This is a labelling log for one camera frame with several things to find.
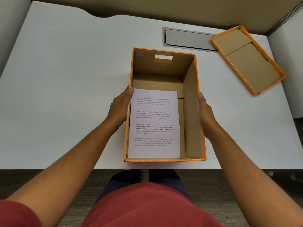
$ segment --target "hand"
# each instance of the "hand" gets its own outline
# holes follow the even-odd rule
[[[201,127],[204,130],[205,136],[208,138],[209,133],[213,129],[220,127],[220,125],[214,118],[214,114],[212,112],[211,106],[209,106],[206,103],[206,100],[201,92],[199,93],[198,100],[199,100],[199,118],[200,118]]]
[[[108,115],[104,121],[110,123],[114,129],[114,133],[126,120],[128,104],[133,94],[134,88],[127,86],[124,92],[118,95],[111,103]]]

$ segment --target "paper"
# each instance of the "paper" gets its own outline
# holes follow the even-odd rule
[[[180,158],[177,92],[134,89],[128,158]]]

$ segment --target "dark blue pants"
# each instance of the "dark blue pants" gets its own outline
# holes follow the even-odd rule
[[[143,174],[139,169],[124,170],[115,174],[105,186],[96,202],[103,198],[105,195],[117,189],[127,187],[135,183],[143,182],[143,178]],[[187,194],[179,176],[173,169],[150,169],[149,181],[171,187],[191,199],[191,197]]]

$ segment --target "person's left hand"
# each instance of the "person's left hand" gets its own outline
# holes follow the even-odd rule
[[[105,121],[109,122],[111,126],[113,126],[114,132],[116,132],[126,120],[128,104],[133,93],[134,88],[127,86],[124,92],[118,95],[111,103]]]

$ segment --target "white desk surface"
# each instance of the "white desk surface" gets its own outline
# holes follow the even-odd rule
[[[0,169],[43,169],[104,120],[129,82],[133,47],[197,55],[200,90],[222,127],[263,169],[302,169],[303,150],[281,84],[253,97],[219,53],[162,46],[162,27],[223,30],[131,16],[97,18],[73,7],[33,2],[0,79]],[[271,55],[265,36],[253,35]],[[219,169],[207,160],[123,161],[125,124],[97,169]]]

